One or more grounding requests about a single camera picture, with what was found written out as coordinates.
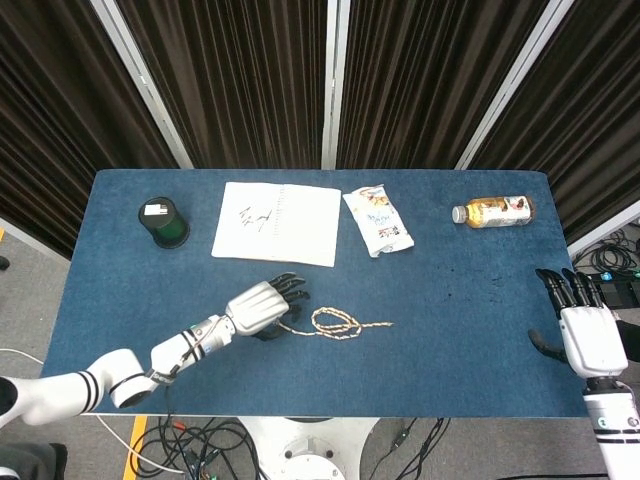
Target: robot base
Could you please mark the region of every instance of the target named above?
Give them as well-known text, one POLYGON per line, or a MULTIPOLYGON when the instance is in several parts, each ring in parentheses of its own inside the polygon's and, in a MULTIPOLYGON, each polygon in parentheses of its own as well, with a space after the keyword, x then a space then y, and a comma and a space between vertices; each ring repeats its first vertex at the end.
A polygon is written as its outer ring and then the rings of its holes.
POLYGON ((283 417, 239 417, 272 480, 358 480, 360 458, 378 418, 305 423, 283 417))

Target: curtain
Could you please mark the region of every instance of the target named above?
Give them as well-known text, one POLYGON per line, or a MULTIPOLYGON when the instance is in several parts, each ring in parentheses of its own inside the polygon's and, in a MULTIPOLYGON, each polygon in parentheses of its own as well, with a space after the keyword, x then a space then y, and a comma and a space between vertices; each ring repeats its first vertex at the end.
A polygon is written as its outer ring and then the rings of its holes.
POLYGON ((640 200, 640 2, 579 1, 472 168, 549 176, 571 243, 640 200))
POLYGON ((545 6, 352 0, 338 168, 453 168, 545 6))
POLYGON ((320 168, 326 0, 119 0, 197 167, 320 168))
POLYGON ((98 170, 176 165, 88 2, 0 2, 0 66, 0 216, 70 257, 98 170))

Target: bottle label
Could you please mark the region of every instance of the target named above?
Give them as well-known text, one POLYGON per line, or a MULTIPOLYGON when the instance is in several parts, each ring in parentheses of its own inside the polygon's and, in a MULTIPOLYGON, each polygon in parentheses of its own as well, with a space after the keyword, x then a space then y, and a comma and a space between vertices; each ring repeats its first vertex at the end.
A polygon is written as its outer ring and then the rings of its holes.
POLYGON ((482 208, 483 227, 526 225, 531 220, 531 206, 527 197, 502 197, 498 205, 479 204, 482 208))

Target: white label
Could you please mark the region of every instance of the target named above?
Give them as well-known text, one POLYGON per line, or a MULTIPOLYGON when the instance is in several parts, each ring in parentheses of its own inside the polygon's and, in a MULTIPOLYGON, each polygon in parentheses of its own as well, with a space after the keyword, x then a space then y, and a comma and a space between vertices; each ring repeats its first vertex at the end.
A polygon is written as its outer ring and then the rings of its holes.
POLYGON ((145 215, 166 215, 168 211, 166 205, 160 205, 159 203, 144 206, 145 215))
POLYGON ((531 218, 531 209, 526 197, 503 197, 501 207, 485 207, 483 218, 485 227, 506 227, 524 225, 531 218))

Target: snack bag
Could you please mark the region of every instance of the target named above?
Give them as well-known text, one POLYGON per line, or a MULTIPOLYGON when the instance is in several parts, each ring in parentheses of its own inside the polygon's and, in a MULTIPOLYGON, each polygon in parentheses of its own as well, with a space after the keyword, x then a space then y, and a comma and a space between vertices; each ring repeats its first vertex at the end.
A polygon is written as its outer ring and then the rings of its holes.
POLYGON ((343 198, 358 224, 371 257, 413 247, 413 239, 391 205, 383 185, 362 187, 344 194, 343 198))

